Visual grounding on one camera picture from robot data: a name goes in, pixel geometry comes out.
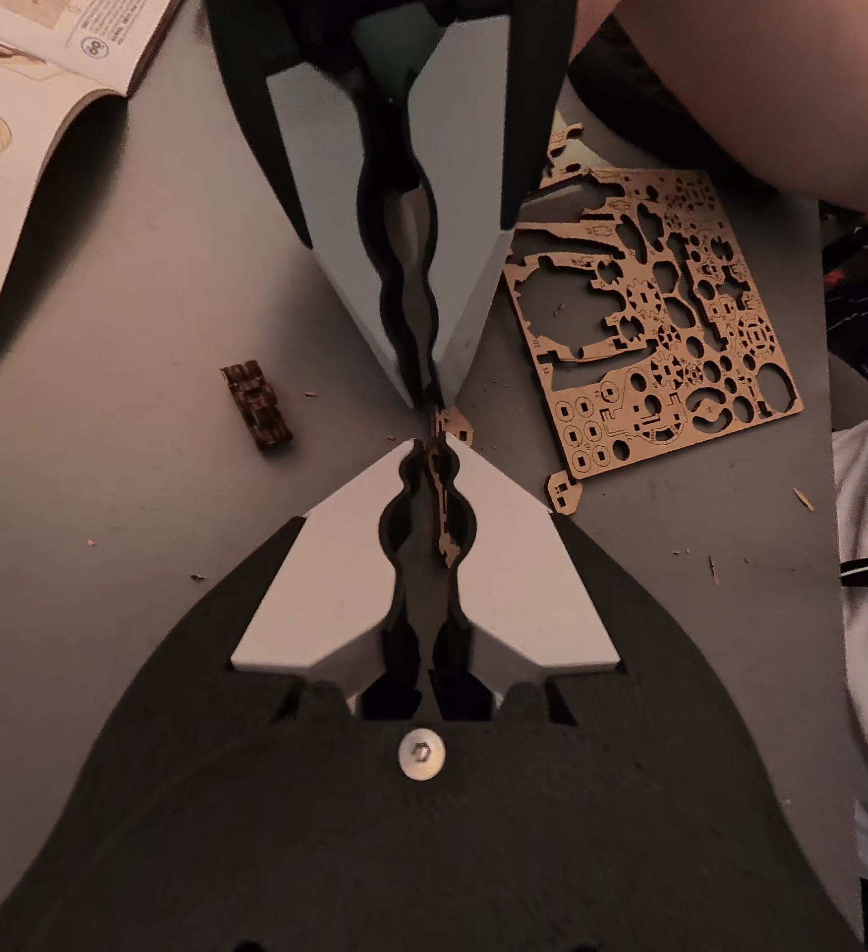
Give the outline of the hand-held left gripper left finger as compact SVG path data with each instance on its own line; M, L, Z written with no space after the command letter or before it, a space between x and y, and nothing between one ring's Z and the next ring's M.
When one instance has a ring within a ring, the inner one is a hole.
M238 671L335 684L367 720L416 713L419 647L398 554L422 464L421 442L406 441L309 511L231 656Z

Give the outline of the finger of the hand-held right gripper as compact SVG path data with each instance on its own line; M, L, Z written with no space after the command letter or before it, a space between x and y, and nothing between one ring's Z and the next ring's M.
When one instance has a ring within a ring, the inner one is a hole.
M310 238L387 377L409 407L424 401L416 337L404 312L404 266L384 199L407 170L388 106L302 63L267 80Z
M512 240L500 224L509 34L507 15L454 22L407 99L414 155L433 202L431 355L447 407L473 363Z

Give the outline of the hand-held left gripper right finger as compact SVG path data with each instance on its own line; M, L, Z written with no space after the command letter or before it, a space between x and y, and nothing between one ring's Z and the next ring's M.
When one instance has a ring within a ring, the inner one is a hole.
M553 513L458 437L435 449L460 548L429 670L443 719L490 720L518 684L614 670L618 650Z

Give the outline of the notched wooden part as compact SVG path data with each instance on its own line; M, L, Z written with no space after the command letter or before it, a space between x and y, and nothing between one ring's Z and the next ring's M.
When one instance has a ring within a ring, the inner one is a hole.
M462 548L448 527L448 500L440 479L440 448L438 438L432 436L424 453L425 472L433 498L433 550L444 568L451 568L460 557Z

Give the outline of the small shield-shaped wooden piece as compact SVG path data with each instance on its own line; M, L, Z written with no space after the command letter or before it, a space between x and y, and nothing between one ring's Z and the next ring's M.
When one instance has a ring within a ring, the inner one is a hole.
M573 480L568 471L560 470L549 476L546 494L553 512L570 517L579 507L582 485Z
M436 438L441 433L451 434L465 446L473 448L473 427L457 407L451 407L447 410L434 410L432 436Z

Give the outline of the person's right forearm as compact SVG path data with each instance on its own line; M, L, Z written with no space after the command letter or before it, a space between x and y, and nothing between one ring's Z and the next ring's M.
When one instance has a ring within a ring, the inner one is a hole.
M572 54L609 14L747 170L868 213L868 1L580 1Z

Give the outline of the punched wooden parts sheet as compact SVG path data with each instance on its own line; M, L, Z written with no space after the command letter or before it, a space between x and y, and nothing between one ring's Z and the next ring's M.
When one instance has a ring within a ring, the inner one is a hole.
M803 411L707 173L577 172L515 235L503 278L567 481Z

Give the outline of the small dark wooden assembly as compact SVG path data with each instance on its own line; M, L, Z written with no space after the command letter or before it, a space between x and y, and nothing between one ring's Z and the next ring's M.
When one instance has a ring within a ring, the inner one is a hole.
M293 433L279 408L278 398L257 361L221 368L242 421L261 452L290 443Z

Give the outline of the illustrated instruction booklet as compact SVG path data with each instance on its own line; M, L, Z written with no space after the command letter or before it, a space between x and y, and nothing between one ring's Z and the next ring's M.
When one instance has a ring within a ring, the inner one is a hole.
M76 116L128 98L176 1L0 1L0 292L40 178Z

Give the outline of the narrow wooden frame strip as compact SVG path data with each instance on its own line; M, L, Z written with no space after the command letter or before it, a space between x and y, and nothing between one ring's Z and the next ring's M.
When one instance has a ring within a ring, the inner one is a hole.
M576 192L584 184L592 183L594 173L614 167L585 143L584 131L584 123L568 123L559 112L555 113L545 167L531 199Z

